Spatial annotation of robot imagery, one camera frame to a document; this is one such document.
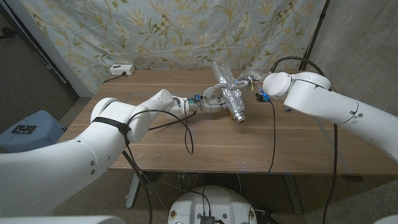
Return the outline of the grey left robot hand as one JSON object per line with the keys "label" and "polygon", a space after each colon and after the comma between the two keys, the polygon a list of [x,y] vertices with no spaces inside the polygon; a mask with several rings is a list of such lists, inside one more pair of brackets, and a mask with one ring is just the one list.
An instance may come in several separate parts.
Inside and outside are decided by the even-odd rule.
{"label": "grey left robot hand", "polygon": [[206,113],[215,113],[228,109],[222,94],[215,95],[215,91],[226,88],[226,83],[219,83],[208,87],[202,94],[203,99],[200,101],[199,109]]}

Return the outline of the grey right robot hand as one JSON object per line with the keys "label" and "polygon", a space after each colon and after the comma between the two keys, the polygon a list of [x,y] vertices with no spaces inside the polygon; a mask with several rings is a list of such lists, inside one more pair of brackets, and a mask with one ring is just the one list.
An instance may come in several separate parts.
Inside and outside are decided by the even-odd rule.
{"label": "grey right robot hand", "polygon": [[259,72],[255,70],[245,70],[242,74],[236,79],[235,87],[236,88],[245,88],[253,90],[255,87],[262,90],[263,82],[266,77],[270,75],[270,73]]}

